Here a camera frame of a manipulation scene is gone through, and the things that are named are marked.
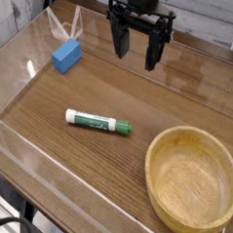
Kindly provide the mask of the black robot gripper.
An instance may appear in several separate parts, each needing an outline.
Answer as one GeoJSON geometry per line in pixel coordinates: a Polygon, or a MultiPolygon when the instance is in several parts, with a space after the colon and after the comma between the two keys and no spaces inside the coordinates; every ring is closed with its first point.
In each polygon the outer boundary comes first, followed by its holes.
{"type": "Polygon", "coordinates": [[[129,28],[149,34],[144,68],[151,71],[161,60],[165,42],[172,40],[175,13],[159,0],[108,0],[114,51],[123,58],[130,46],[129,28]]]}

